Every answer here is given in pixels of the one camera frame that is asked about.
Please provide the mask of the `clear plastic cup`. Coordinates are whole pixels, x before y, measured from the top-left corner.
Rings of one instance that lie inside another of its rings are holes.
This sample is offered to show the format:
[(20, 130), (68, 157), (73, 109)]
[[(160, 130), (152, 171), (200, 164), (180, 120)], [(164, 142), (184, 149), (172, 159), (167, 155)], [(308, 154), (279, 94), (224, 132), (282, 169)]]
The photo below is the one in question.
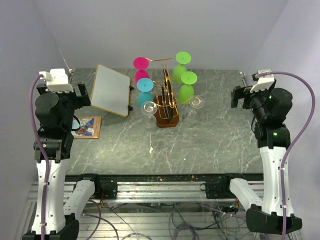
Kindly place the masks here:
[(183, 114), (183, 120), (185, 121), (195, 121), (198, 116), (198, 110), (203, 108), (205, 101), (201, 96), (194, 95), (188, 99), (188, 106)]
[(141, 112), (144, 114), (142, 119), (143, 127), (146, 130), (152, 130), (157, 126), (157, 119), (155, 114), (158, 111), (158, 106), (153, 101), (146, 101), (140, 107)]

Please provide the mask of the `green wine glass front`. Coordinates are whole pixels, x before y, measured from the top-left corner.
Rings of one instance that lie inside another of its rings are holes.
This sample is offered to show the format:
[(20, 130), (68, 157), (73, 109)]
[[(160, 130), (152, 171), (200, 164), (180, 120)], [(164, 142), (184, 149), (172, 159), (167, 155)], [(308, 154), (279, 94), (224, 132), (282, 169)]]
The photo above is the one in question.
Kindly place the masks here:
[(183, 85), (178, 91), (178, 100), (181, 104), (187, 104), (189, 98), (194, 95), (193, 84), (197, 82), (198, 77), (194, 72), (186, 71), (181, 75), (180, 80)]

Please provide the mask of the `green wine glass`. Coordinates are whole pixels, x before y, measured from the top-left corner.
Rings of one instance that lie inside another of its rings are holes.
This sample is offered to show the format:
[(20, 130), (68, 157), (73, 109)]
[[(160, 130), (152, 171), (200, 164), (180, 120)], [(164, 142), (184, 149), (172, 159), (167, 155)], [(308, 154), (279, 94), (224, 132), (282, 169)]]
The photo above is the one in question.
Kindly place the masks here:
[(181, 75), (180, 80), (183, 85), (178, 91), (178, 100), (181, 104), (187, 104), (189, 98), (194, 95), (193, 84), (197, 82), (198, 77), (194, 72), (186, 71)]
[(186, 65), (192, 60), (191, 55), (186, 51), (180, 51), (175, 55), (175, 60), (178, 63), (172, 71), (172, 80), (177, 84), (183, 84), (181, 76), (187, 71)]

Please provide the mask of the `blue plastic wine glass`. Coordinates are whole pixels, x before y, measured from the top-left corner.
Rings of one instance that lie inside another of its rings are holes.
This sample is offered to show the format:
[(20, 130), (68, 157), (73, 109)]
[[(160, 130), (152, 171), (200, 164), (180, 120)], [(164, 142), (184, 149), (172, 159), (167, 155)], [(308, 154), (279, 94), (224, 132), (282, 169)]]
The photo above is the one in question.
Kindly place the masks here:
[(153, 100), (151, 90), (154, 88), (154, 82), (150, 78), (144, 77), (138, 80), (136, 86), (140, 91), (137, 97), (137, 104), (140, 108), (143, 103)]

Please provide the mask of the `clear plastic cup front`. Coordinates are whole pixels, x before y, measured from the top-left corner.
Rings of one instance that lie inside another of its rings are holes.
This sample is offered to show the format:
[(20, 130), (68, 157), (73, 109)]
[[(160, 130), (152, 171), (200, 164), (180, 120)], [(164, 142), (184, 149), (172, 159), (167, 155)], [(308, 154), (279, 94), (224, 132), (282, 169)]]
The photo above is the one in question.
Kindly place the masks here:
[(146, 101), (140, 107), (141, 112), (144, 114), (142, 119), (143, 127), (146, 130), (152, 130), (157, 126), (157, 119), (155, 114), (158, 111), (158, 106), (153, 101)]

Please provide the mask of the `pink plastic wine glass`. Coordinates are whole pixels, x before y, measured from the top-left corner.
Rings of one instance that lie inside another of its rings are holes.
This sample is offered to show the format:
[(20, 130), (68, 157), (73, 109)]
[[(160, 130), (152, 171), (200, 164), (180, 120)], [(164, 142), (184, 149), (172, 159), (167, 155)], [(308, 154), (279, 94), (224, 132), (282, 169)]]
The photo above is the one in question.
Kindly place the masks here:
[(137, 57), (133, 61), (133, 66), (136, 68), (136, 72), (134, 75), (134, 83), (135, 85), (142, 78), (149, 78), (149, 74), (147, 72), (147, 68), (149, 67), (149, 60), (145, 57)]

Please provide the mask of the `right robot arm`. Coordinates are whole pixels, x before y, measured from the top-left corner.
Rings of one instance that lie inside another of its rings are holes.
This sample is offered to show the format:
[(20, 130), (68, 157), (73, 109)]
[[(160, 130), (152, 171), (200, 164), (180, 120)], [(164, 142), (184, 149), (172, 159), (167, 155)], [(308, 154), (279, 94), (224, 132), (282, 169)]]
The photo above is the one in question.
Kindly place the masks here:
[(236, 86), (231, 92), (231, 107), (243, 100), (256, 120), (254, 136), (262, 159), (263, 197), (243, 177), (232, 176), (220, 186), (226, 198), (234, 195), (245, 209), (248, 229), (254, 233), (284, 235), (302, 228), (295, 216), (289, 193), (288, 162), (284, 158), (291, 145), (290, 131), (284, 124), (293, 103), (292, 94), (283, 88), (252, 92), (252, 87)]

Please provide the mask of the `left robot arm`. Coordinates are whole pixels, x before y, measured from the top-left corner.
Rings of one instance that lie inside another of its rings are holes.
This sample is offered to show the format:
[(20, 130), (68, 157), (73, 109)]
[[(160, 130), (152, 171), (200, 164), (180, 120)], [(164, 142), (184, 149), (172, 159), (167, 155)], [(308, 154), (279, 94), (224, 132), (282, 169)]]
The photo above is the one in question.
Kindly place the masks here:
[(102, 186), (96, 174), (82, 177), (68, 200), (64, 200), (65, 178), (74, 141), (75, 110), (90, 106), (86, 86), (70, 91), (50, 91), (45, 84), (30, 101), (30, 117), (35, 141), (34, 158), (38, 172), (37, 206), (31, 229), (24, 240), (75, 240), (80, 216), (88, 200), (98, 198)]

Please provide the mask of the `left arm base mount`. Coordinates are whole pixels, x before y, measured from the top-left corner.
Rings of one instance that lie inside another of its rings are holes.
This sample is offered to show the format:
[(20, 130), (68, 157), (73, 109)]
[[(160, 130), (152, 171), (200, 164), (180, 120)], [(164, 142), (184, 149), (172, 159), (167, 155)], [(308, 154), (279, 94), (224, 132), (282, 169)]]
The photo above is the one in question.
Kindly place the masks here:
[(96, 196), (103, 200), (115, 200), (118, 194), (118, 183), (115, 178), (108, 176), (99, 177), (100, 184)]

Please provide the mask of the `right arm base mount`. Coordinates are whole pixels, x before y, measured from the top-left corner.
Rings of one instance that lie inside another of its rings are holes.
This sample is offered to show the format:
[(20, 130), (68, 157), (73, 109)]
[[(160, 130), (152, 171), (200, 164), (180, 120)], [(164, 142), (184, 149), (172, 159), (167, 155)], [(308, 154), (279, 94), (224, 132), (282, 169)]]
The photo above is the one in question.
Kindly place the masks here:
[(230, 191), (231, 178), (224, 175), (216, 180), (204, 182), (199, 186), (202, 192), (205, 192), (207, 199), (231, 199), (233, 194)]

